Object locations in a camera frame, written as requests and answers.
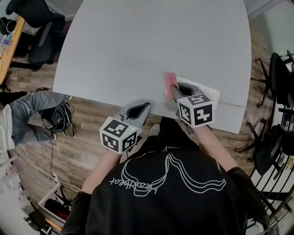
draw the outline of gray jeans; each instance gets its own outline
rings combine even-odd
[[[12,112],[12,139],[15,146],[28,142],[49,141],[51,132],[28,124],[29,118],[37,111],[56,107],[66,98],[67,95],[46,90],[28,94],[9,104]]]

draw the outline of wooden floor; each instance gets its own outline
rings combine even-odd
[[[268,68],[266,50],[254,23],[250,24],[250,32],[252,42],[252,77],[261,78],[263,77],[261,67],[254,59],[261,57],[267,63]],[[236,52],[236,58],[234,59],[237,60],[239,56],[242,55]],[[56,67],[57,63],[44,65],[37,72],[12,68],[12,74],[8,78],[7,83],[12,87],[13,91],[33,91],[38,87],[52,88]],[[246,161],[252,155],[252,151],[238,154],[234,149],[242,148],[252,141],[252,134],[249,127],[245,124],[246,121],[252,122],[256,129],[260,130],[259,120],[269,117],[272,107],[270,99],[266,100],[265,105],[261,109],[256,107],[256,104],[261,101],[263,90],[264,84],[251,82],[247,110],[240,134],[213,130],[246,173],[250,173],[253,167],[252,163]],[[71,103],[74,107],[73,124],[76,127],[77,134],[74,138],[68,138],[64,134],[57,135],[57,141],[53,141],[53,168],[61,182],[81,187],[86,177],[105,152],[105,148],[100,144],[99,128],[105,119],[108,116],[112,116],[119,108],[79,98],[74,98]],[[144,126],[144,139],[141,140],[141,144],[148,136],[150,127],[155,123],[159,123],[159,121],[160,117],[157,116],[151,115],[148,118]],[[38,115],[32,118],[31,123],[42,124]],[[51,144],[37,143],[18,146],[15,150],[11,151],[11,154],[18,154],[19,158],[14,161],[14,164],[20,173],[23,187],[29,193],[31,200],[38,202],[52,188],[52,185],[48,182],[50,167],[43,164],[43,177],[41,171],[42,162],[49,164],[51,162]],[[65,193],[69,198],[75,196],[75,192],[68,185],[65,185]]]

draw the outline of chair leg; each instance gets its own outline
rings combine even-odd
[[[260,138],[263,138],[265,136],[265,132],[266,132],[266,123],[267,123],[267,121],[263,118],[260,122],[263,123],[261,133],[260,133]]]
[[[255,131],[253,125],[252,125],[250,122],[246,122],[246,125],[250,127],[250,129],[251,129],[251,131],[252,131],[252,133],[253,133],[253,135],[254,135],[254,138],[255,138],[256,140],[259,140],[260,137],[259,137],[258,134],[256,133],[256,131]]]
[[[276,180],[277,177],[283,172],[283,170],[284,170],[286,164],[283,163],[282,166],[279,166],[277,162],[274,162],[273,165],[274,165],[274,167],[275,167],[276,170],[277,170],[277,174],[276,174],[276,175],[274,176],[274,178],[273,178],[273,180]]]
[[[260,108],[261,106],[263,106],[263,104],[265,103],[266,95],[267,95],[267,93],[268,93],[269,90],[270,90],[270,86],[267,85],[267,86],[266,86],[266,89],[265,89],[265,92],[263,93],[263,97],[262,97],[262,101],[261,101],[261,103],[258,103],[258,104],[256,105],[258,108]]]
[[[267,83],[267,80],[265,79],[250,78],[250,80],[260,82],[260,83],[265,83],[265,84]]]
[[[261,197],[263,203],[270,209],[270,211],[272,213],[275,212],[275,208],[269,203],[267,198],[265,196],[263,196],[263,194],[261,192],[259,192],[259,194],[260,194],[260,197]]]
[[[264,75],[265,75],[265,78],[266,78],[266,80],[268,80],[269,76],[268,76],[267,70],[266,70],[265,65],[264,65],[264,63],[262,62],[262,60],[261,60],[260,58],[256,58],[255,61],[256,61],[256,62],[257,62],[257,61],[260,62],[260,65],[261,65],[262,71],[263,71],[263,73],[264,73]]]
[[[253,162],[253,155],[247,158],[247,162]]]
[[[235,149],[235,152],[237,152],[237,153],[243,153],[243,152],[246,152],[246,151],[248,151],[248,150],[250,150],[250,149],[253,149],[254,147],[256,146],[256,142],[253,142],[252,144],[250,144],[249,146],[247,146],[247,147],[245,147],[245,148],[243,148],[243,149]]]
[[[267,127],[268,131],[271,129],[272,123],[274,121],[276,103],[277,103],[277,98],[274,96],[273,103],[272,103],[272,108],[271,108],[271,117],[270,117],[270,121],[269,121],[268,127]]]

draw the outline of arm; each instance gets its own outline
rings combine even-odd
[[[90,208],[91,194],[93,190],[102,182],[104,177],[120,161],[121,155],[106,151],[104,157],[99,161],[95,169],[84,182],[82,192],[79,192],[72,204],[71,212],[61,231],[61,235],[85,234],[88,211]]]
[[[95,169],[84,182],[82,191],[92,194],[94,189],[102,182],[104,177],[110,172],[117,164],[119,164],[121,155],[107,150],[104,157],[99,161]]]
[[[263,225],[264,230],[268,229],[270,217],[261,200],[261,193],[254,186],[250,177],[239,167],[232,168],[227,173],[240,193],[248,219],[254,218],[255,221]]]
[[[194,132],[199,139],[200,149],[214,158],[225,171],[238,167],[236,161],[207,126],[194,128]]]

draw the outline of chair back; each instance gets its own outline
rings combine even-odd
[[[288,108],[294,108],[294,72],[290,73],[289,76],[289,84],[288,84],[288,102],[289,105],[287,106]]]
[[[24,18],[33,28],[64,19],[63,15],[50,12],[45,0],[11,0],[6,8],[6,13],[10,15],[13,12]]]
[[[265,133],[264,139],[259,141],[253,153],[253,161],[257,172],[264,175],[273,165],[281,153],[282,130],[278,125]]]
[[[270,63],[270,89],[278,104],[288,105],[289,70],[277,53],[273,53]]]
[[[284,154],[294,156],[294,131],[283,128],[281,148]]]

